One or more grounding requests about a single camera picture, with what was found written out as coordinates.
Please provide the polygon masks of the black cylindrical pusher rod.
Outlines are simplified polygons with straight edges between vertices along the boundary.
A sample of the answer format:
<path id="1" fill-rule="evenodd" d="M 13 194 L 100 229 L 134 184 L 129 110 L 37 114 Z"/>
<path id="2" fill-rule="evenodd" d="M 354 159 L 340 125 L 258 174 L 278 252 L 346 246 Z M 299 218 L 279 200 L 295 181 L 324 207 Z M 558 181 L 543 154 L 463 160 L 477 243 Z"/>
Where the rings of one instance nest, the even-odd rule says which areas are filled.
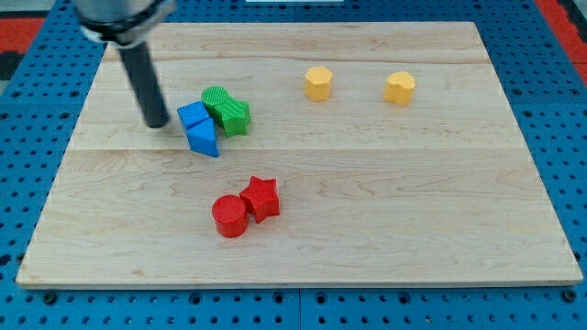
<path id="1" fill-rule="evenodd" d="M 147 43 L 140 43 L 134 48 L 119 49 L 118 53 L 146 126 L 149 128 L 166 126 L 170 120 L 169 113 Z"/>

